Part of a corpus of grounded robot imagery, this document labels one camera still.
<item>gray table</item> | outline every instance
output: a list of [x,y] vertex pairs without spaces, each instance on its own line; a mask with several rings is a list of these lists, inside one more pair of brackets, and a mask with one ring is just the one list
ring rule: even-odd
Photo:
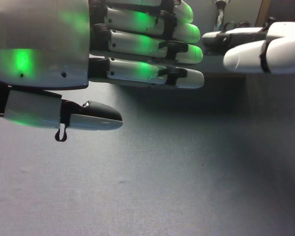
[[0,236],[295,236],[295,76],[66,91],[124,126],[0,120]]

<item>back of robotic hand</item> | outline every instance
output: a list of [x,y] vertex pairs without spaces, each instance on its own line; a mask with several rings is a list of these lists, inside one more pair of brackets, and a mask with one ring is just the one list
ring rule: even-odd
[[224,56],[224,67],[236,73],[295,73],[295,22],[275,22],[264,27],[236,28],[203,35],[213,55]]
[[18,124],[110,130],[121,115],[45,90],[89,81],[196,89],[203,74],[193,12],[182,0],[0,0],[0,117]]

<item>white robotic hand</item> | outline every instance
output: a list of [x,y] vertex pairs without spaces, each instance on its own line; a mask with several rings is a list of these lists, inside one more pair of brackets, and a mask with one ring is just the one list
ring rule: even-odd
[[196,89],[203,74],[191,8],[182,0],[0,0],[0,117],[42,128],[110,130],[121,115],[45,90],[89,81]]
[[269,18],[263,28],[237,28],[203,36],[213,54],[224,55],[224,67],[236,73],[295,73],[295,22]]

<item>wooden edge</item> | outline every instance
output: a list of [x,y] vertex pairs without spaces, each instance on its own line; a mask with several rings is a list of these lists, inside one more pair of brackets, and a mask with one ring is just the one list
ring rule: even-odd
[[203,73],[204,79],[214,79],[214,78],[233,78],[233,79],[244,79],[246,74],[238,73]]
[[271,4],[271,0],[262,0],[259,15],[256,21],[256,27],[262,27],[264,23],[266,22],[270,4]]

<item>metal object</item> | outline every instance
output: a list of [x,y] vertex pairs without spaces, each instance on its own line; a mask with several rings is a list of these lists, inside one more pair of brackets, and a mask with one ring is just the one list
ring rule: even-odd
[[224,11],[227,4],[230,3],[231,0],[212,0],[217,7],[217,16],[214,26],[214,31],[221,31],[221,28],[224,24]]

